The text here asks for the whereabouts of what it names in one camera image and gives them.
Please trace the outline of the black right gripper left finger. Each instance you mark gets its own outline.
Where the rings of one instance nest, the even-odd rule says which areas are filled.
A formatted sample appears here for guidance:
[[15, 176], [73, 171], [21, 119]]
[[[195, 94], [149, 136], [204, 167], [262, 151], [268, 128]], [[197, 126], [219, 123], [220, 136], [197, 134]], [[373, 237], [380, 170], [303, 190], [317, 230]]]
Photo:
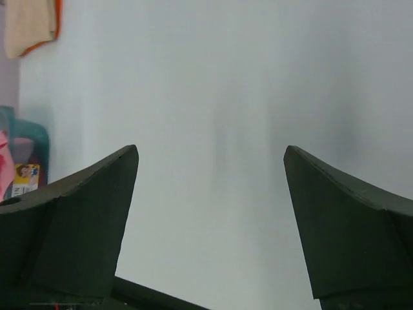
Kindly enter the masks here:
[[1, 308], [97, 305], [109, 297], [139, 154], [101, 161], [1, 204]]

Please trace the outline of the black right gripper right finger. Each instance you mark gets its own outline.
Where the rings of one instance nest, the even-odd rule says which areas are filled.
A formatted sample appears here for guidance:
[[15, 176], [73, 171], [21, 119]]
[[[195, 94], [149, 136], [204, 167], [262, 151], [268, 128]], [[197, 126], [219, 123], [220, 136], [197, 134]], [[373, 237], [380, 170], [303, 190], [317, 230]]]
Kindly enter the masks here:
[[412, 200], [307, 151], [283, 157], [313, 297], [322, 309], [412, 308]]

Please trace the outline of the pink t shirt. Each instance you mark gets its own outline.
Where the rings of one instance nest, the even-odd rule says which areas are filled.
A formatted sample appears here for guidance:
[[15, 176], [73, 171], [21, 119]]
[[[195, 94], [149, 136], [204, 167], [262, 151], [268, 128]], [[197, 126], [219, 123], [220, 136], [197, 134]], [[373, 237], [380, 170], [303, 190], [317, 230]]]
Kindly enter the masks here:
[[15, 178], [14, 161], [8, 147], [8, 137], [4, 131], [1, 131], [1, 149], [0, 149], [0, 186], [1, 201], [5, 200], [6, 192]]

